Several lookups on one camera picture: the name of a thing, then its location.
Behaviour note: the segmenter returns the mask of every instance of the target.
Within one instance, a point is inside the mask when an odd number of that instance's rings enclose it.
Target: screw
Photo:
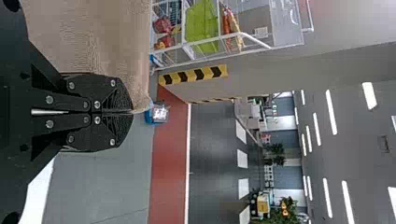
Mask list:
[[[51,129],[51,128],[53,128],[53,121],[52,120],[47,120],[47,122],[46,122],[46,127],[48,128],[48,129]]]
[[[73,135],[70,135],[70,136],[69,136],[69,139],[67,139],[67,141],[68,141],[69,143],[73,143],[73,142],[74,142],[74,136],[73,136]]]
[[[53,97],[50,96],[50,95],[48,95],[48,96],[46,97],[46,102],[47,102],[48,105],[52,105],[52,103],[53,103]]]
[[[100,124],[100,118],[99,117],[96,117],[94,121],[95,121],[95,124]]]
[[[100,102],[99,101],[95,101],[94,106],[96,109],[100,108]]]
[[[69,82],[69,89],[70,90],[73,90],[75,87],[76,86],[75,86],[74,82]]]

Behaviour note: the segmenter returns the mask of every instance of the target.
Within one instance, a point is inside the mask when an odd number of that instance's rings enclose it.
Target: red floor stripe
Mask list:
[[[170,118],[155,128],[149,224],[184,224],[188,105],[162,86],[158,100],[170,105]]]

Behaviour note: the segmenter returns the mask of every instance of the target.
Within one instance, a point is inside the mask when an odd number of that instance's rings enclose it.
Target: ceiling light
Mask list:
[[[308,182],[308,194],[309,194],[309,200],[313,201],[314,197],[312,195],[312,185],[311,185],[311,177],[308,176],[307,178],[307,182]]]
[[[364,97],[366,97],[367,107],[369,108],[369,110],[371,110],[376,107],[373,83],[363,82],[361,85],[363,86]]]
[[[306,188],[306,176],[305,175],[303,175],[303,182],[304,182],[305,197],[308,197],[308,189]]]
[[[305,105],[305,94],[304,94],[304,90],[301,90],[301,100],[303,101],[303,105]]]
[[[326,100],[327,100],[327,107],[329,108],[329,117],[330,117],[330,124],[332,125],[332,134],[336,135],[338,133],[337,123],[335,122],[334,109],[332,108],[332,96],[329,90],[326,90]]]
[[[395,215],[396,219],[396,188],[388,187],[390,202],[392,203],[393,207],[393,214]]]
[[[304,136],[303,133],[301,134],[301,142],[302,142],[302,144],[303,144],[303,153],[304,153],[304,156],[306,156],[305,136]]]
[[[330,201],[329,185],[327,179],[323,178],[324,196],[326,198],[327,215],[332,218],[332,202]]]
[[[305,126],[305,129],[306,129],[306,139],[308,140],[308,149],[309,152],[312,152],[311,132],[309,131],[308,125]]]
[[[396,116],[392,116],[391,118],[392,118],[392,123],[393,123],[393,129],[396,132]]]
[[[319,132],[317,113],[314,113],[312,116],[314,117],[315,133],[317,134],[318,146],[321,146],[321,139],[320,139],[320,132]]]
[[[294,114],[296,117],[296,124],[298,125],[298,113],[297,113],[297,107],[294,107]]]
[[[355,219],[353,217],[353,211],[352,211],[352,205],[350,203],[349,190],[347,188],[347,182],[345,180],[342,181],[342,186],[343,186],[344,202],[346,204],[347,222],[349,224],[355,224]]]

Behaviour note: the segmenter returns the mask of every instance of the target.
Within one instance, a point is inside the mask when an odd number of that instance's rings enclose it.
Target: white ceiling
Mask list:
[[[313,152],[303,157],[304,174],[311,176],[313,185],[314,201],[309,202],[315,215],[313,223],[347,223],[341,187],[341,181],[346,180],[356,223],[396,224],[388,192],[388,187],[396,187],[396,132],[391,121],[396,115],[396,81],[373,84],[378,106],[372,111],[367,108],[361,85],[331,90],[337,135],[332,135],[326,90],[305,91],[304,106],[300,92],[295,92],[299,132],[305,133],[305,125],[309,125],[313,143]],[[320,147],[314,112],[318,115]],[[388,138],[390,153],[380,150],[381,135]],[[327,215],[323,177],[329,182],[333,219]]]

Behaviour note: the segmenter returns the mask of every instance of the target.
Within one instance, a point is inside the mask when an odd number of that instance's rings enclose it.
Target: wire rack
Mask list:
[[[302,45],[313,32],[297,0],[152,0],[151,8],[157,70]]]

